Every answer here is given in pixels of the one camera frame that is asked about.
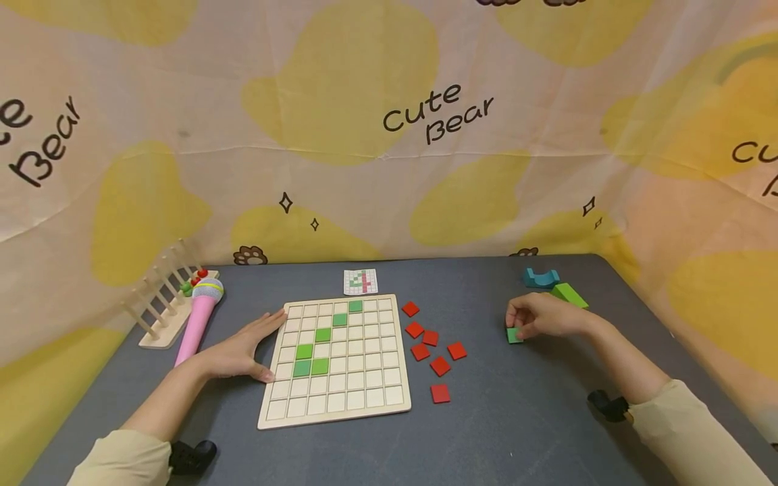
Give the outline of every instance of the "beige sleeve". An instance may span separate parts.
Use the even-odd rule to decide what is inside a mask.
[[[773,484],[682,381],[672,380],[654,399],[629,412],[640,439],[679,484]]]
[[[95,442],[68,486],[164,486],[170,478],[169,458],[169,442],[134,430],[114,430]]]

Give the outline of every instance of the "yellow blob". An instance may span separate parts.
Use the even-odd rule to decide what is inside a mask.
[[[188,238],[211,208],[181,185],[178,166],[161,142],[119,155],[100,186],[92,234],[92,273],[105,285],[131,284],[178,238]]]
[[[369,243],[299,205],[292,205],[289,214],[278,205],[249,209],[235,221],[230,241],[235,251],[259,246],[271,264],[382,258]]]
[[[458,167],[413,210],[411,236],[424,245],[448,246],[499,232],[519,214],[514,188],[529,162],[529,153],[514,152]]]
[[[622,230],[599,209],[592,209],[586,216],[582,214],[583,210],[557,212],[543,218],[521,237],[516,251],[537,247],[542,255],[595,253],[607,260],[634,287],[640,275],[640,266]],[[602,221],[595,228],[600,218]]]
[[[123,339],[80,329],[0,369],[0,482],[21,482]]]
[[[435,30],[421,12],[395,0],[345,0],[313,17],[276,77],[245,85],[243,105],[300,156],[356,165],[386,152],[411,126],[424,130],[420,120],[387,131],[384,116],[401,110],[404,117],[410,108],[415,117],[437,65]]]
[[[775,251],[693,258],[668,279],[668,298],[675,312],[716,346],[778,380],[776,268]]]
[[[516,41],[561,65],[597,64],[621,46],[654,0],[598,0],[549,7],[541,0],[503,5],[497,21]]]
[[[159,46],[176,40],[186,30],[198,0],[0,0],[0,5],[48,26],[127,44]]]
[[[619,101],[602,121],[603,139],[624,162],[664,177],[708,180],[760,164],[778,129],[778,34],[704,54],[654,91]],[[774,150],[767,156],[775,156]]]

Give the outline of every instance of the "pink toy microphone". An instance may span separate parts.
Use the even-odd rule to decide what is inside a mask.
[[[211,317],[211,312],[223,295],[222,282],[215,278],[203,278],[195,285],[192,291],[192,312],[189,314],[181,347],[178,348],[175,366],[195,355],[205,332],[205,326],[208,325],[208,319]]]

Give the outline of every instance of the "paw print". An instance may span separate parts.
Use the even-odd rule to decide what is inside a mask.
[[[233,253],[235,265],[264,265],[268,258],[259,246],[241,246]]]

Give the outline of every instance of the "red square tile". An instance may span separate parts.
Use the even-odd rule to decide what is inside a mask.
[[[464,346],[460,341],[451,344],[448,347],[448,352],[451,354],[451,359],[454,361],[458,360],[459,358],[464,358],[468,355],[468,352],[464,350]]]
[[[422,338],[422,343],[428,345],[428,346],[437,346],[437,332],[434,330],[425,330],[424,331],[424,337]]]
[[[435,373],[438,376],[443,376],[451,369],[451,365],[449,365],[445,359],[443,359],[443,356],[438,356],[429,364],[433,367],[433,370],[435,370]]]
[[[408,314],[408,317],[415,316],[418,311],[419,308],[416,307],[416,304],[414,304],[413,302],[408,302],[402,307],[402,312]]]
[[[422,361],[424,358],[429,357],[429,349],[427,349],[424,343],[418,343],[416,346],[413,346],[411,348],[411,353],[413,353],[413,357],[416,358],[416,361]]]
[[[422,335],[422,332],[424,332],[424,328],[421,324],[417,323],[416,321],[413,321],[411,325],[405,328],[405,332],[411,335],[414,339]]]
[[[451,397],[448,394],[448,386],[446,386],[446,383],[441,383],[440,385],[432,385],[430,388],[433,392],[433,403],[434,404],[445,404],[446,402],[451,401]]]

